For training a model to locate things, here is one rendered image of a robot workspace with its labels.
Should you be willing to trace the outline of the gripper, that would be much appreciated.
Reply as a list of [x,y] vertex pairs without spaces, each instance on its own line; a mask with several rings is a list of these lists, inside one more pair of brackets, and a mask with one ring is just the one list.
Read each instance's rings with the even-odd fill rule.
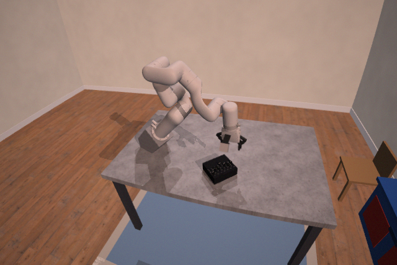
[[[242,145],[247,141],[246,138],[241,136],[241,129],[238,127],[235,130],[226,130],[222,125],[222,129],[220,133],[217,133],[216,136],[219,140],[223,141],[225,134],[231,135],[230,142],[238,143],[238,151],[241,149]],[[220,136],[221,135],[221,136]],[[241,141],[241,139],[243,141]]]

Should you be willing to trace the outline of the black lighting desk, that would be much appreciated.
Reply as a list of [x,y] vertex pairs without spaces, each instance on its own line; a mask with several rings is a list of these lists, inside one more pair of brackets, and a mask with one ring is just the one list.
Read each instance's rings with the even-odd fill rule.
[[237,174],[238,168],[223,154],[202,163],[203,170],[214,184],[218,184]]

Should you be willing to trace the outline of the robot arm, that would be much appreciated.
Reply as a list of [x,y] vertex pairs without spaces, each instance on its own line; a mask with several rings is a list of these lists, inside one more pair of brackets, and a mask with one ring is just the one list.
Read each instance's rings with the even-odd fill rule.
[[[158,67],[158,68],[157,68]],[[215,97],[205,105],[202,100],[202,80],[183,62],[175,61],[170,65],[165,56],[160,56],[142,69],[143,77],[153,83],[161,102],[167,108],[177,104],[166,114],[159,123],[152,120],[151,133],[155,139],[164,141],[194,109],[208,122],[214,122],[222,113],[223,127],[235,130],[241,126],[238,123],[238,106]],[[176,84],[177,82],[181,83]],[[190,93],[191,101],[185,91]]]

